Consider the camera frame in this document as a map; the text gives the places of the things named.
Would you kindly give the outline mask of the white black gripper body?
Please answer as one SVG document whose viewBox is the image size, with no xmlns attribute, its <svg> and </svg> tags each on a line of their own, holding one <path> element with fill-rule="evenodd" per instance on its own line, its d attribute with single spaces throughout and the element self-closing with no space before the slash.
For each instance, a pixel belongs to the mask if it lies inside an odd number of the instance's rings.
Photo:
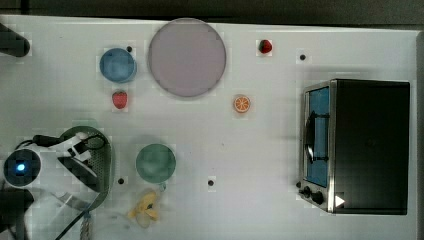
<svg viewBox="0 0 424 240">
<path fill-rule="evenodd" d="M 89 160 L 92 152 L 98 150 L 99 146 L 91 146 L 90 141 L 93 136 L 89 136 L 82 131 L 73 135 L 67 134 L 60 137 L 61 149 L 64 154 L 59 157 L 59 161 L 69 170 L 83 185 L 92 191 L 100 191 L 100 180 L 98 174 L 92 169 Z"/>
</svg>

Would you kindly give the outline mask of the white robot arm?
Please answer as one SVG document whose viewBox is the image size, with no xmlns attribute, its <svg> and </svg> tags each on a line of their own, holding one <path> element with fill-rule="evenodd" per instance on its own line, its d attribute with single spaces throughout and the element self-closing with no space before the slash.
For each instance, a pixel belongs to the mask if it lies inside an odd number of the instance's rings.
<svg viewBox="0 0 424 240">
<path fill-rule="evenodd" d="M 36 135 L 14 150 L 3 165 L 6 183 L 29 191 L 34 202 L 24 214 L 29 240 L 55 240 L 99 196 L 100 181 L 87 165 L 84 139 Z"/>
</svg>

